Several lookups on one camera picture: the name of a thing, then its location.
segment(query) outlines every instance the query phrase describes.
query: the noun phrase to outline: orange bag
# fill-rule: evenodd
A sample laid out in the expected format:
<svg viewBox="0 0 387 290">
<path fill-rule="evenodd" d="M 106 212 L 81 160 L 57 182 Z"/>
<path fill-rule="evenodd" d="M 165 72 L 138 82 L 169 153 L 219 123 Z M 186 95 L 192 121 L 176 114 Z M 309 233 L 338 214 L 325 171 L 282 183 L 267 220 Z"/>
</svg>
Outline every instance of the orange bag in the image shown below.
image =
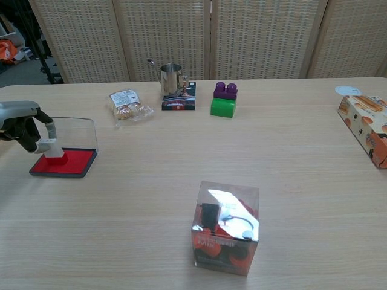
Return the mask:
<svg viewBox="0 0 387 290">
<path fill-rule="evenodd" d="M 18 49 L 7 39 L 0 39 L 0 61 L 9 65 L 13 64 L 13 57 L 17 55 Z"/>
</svg>

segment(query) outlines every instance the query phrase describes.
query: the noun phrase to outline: woven panel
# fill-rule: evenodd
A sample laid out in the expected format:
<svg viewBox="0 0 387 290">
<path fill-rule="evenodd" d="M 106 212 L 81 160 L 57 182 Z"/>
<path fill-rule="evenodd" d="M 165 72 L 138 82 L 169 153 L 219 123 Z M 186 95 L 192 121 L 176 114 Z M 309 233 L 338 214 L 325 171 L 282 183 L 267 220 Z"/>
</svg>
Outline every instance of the woven panel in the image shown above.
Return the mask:
<svg viewBox="0 0 387 290">
<path fill-rule="evenodd" d="M 114 0 L 132 80 L 156 80 L 147 62 L 152 58 L 158 67 L 177 63 L 190 80 L 205 76 L 204 40 L 208 37 L 205 22 L 210 17 L 205 9 L 208 0 Z"/>
<path fill-rule="evenodd" d="M 211 79 L 299 76 L 319 0 L 216 1 Z"/>
<path fill-rule="evenodd" d="M 374 77 L 387 51 L 387 1 L 337 0 L 310 77 Z"/>
<path fill-rule="evenodd" d="M 70 83 L 128 82 L 111 0 L 31 0 Z"/>
</svg>

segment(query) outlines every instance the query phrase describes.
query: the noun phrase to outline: stacked building blocks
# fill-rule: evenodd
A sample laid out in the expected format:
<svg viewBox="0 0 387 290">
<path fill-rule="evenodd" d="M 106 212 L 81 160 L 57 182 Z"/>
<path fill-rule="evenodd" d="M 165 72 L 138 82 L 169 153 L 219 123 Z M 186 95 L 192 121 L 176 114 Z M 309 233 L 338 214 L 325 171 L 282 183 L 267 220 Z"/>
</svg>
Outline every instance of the stacked building blocks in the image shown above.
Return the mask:
<svg viewBox="0 0 387 290">
<path fill-rule="evenodd" d="M 219 82 L 216 84 L 211 103 L 211 115 L 232 118 L 236 108 L 236 84 Z"/>
</svg>

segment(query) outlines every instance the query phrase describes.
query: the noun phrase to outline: table surface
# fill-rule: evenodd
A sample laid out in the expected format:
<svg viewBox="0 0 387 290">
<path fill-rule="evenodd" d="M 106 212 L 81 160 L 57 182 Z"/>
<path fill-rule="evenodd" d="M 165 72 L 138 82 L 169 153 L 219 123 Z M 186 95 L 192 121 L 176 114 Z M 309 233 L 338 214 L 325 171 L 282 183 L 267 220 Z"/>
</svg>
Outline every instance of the table surface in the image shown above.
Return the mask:
<svg viewBox="0 0 387 290">
<path fill-rule="evenodd" d="M 338 116 L 336 86 L 386 97 L 381 78 L 238 80 L 233 119 L 161 111 L 160 85 L 10 86 L 53 117 L 96 122 L 83 179 L 38 178 L 37 159 L 0 143 L 0 289 L 386 289 L 387 170 Z M 107 96 L 138 91 L 153 119 L 114 128 Z M 246 277 L 193 266 L 202 180 L 259 187 L 260 241 Z"/>
</svg>

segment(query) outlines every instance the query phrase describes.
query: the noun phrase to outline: floor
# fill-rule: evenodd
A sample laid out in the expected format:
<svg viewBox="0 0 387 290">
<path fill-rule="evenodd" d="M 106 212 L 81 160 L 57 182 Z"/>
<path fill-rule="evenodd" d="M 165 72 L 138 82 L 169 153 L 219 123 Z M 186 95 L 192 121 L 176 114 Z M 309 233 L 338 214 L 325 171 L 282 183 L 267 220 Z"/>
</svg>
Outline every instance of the floor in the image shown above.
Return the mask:
<svg viewBox="0 0 387 290">
<path fill-rule="evenodd" d="M 57 66 L 54 66 L 54 58 L 46 59 L 47 65 L 52 73 L 58 73 Z M 45 85 L 49 84 L 47 75 L 41 72 L 41 62 L 31 60 L 9 67 L 0 74 L 0 88 L 11 85 Z"/>
</svg>

